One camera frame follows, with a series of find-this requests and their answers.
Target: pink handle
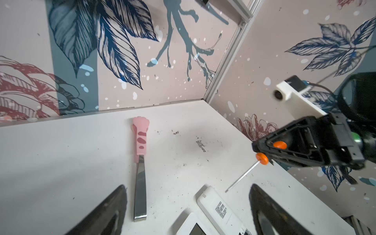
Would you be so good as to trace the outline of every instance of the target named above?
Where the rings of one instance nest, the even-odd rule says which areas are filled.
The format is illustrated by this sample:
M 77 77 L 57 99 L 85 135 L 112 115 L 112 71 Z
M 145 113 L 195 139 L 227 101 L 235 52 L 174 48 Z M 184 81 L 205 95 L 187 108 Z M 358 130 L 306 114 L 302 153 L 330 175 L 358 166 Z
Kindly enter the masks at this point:
M 145 155 L 146 154 L 146 132 L 149 128 L 150 121 L 144 117 L 133 118 L 132 129 L 136 135 L 136 150 L 135 154 Z

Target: device screen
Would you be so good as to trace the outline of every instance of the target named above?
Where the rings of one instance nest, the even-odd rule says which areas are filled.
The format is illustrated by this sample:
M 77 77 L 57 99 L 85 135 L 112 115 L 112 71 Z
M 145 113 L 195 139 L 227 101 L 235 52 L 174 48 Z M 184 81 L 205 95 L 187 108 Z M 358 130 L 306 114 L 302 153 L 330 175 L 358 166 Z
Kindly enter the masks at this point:
M 206 235 L 200 226 L 196 223 L 189 235 Z

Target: orange knob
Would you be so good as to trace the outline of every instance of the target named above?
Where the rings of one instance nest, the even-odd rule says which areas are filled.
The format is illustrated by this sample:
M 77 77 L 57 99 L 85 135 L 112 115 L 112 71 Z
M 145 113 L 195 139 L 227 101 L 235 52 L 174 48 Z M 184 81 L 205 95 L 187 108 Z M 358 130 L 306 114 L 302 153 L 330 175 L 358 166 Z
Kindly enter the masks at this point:
M 278 149 L 287 149 L 287 144 L 283 141 L 277 141 L 274 142 L 273 147 Z
M 257 153 L 256 159 L 260 161 L 261 164 L 266 165 L 269 163 L 268 157 L 263 153 Z

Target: wall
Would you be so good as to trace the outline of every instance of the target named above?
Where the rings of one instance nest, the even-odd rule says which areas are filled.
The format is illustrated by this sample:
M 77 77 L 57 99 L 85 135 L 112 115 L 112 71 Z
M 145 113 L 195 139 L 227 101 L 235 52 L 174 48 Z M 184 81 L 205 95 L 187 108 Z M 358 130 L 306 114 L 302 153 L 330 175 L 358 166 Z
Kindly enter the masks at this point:
M 203 98 L 238 25 L 229 11 L 111 2 L 1 0 L 0 122 Z
M 272 98 L 279 82 L 292 75 L 318 82 L 335 71 L 321 83 L 334 91 L 352 73 L 375 71 L 375 10 L 374 1 L 265 0 L 211 106 L 251 140 L 291 122 Z M 306 96 L 324 110 L 333 105 L 328 93 Z M 284 167 L 338 215 L 355 215 L 376 231 L 374 163 L 350 172 L 357 185 L 334 167 Z

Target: table surface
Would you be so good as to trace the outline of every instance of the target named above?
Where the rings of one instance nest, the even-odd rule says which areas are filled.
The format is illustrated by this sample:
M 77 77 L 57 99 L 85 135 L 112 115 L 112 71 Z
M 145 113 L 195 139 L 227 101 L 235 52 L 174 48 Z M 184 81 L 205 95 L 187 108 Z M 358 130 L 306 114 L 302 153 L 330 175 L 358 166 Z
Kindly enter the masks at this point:
M 150 120 L 145 156 L 147 220 L 133 222 L 136 164 L 132 118 Z M 127 188 L 122 234 L 174 234 L 211 185 L 256 234 L 248 199 L 258 184 L 313 234 L 355 234 L 278 164 L 258 165 L 251 141 L 204 101 L 106 111 L 0 128 L 0 228 L 4 234 L 64 234 L 117 186 Z M 198 145 L 201 141 L 204 152 Z

